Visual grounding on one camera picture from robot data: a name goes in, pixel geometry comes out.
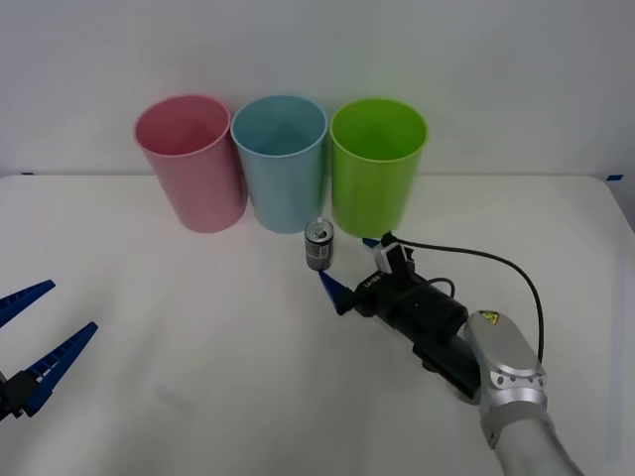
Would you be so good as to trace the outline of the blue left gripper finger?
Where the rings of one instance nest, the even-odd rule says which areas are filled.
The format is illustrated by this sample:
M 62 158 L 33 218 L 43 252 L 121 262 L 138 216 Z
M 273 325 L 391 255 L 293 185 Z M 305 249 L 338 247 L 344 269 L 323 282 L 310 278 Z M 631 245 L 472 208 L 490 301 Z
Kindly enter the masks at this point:
M 5 382 L 5 416 L 35 415 L 74 363 L 98 325 L 91 321 L 53 351 Z
M 3 327 L 28 306 L 56 287 L 52 280 L 30 286 L 0 298 L 0 327 Z

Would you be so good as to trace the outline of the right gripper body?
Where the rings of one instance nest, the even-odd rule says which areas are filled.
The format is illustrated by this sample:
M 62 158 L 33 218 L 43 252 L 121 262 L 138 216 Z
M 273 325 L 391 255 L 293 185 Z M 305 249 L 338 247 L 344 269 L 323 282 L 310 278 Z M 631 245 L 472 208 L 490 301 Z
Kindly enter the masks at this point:
M 375 272 L 353 291 L 352 308 L 364 317 L 418 320 L 420 310 L 406 295 L 420 283 L 414 271 L 405 275 Z

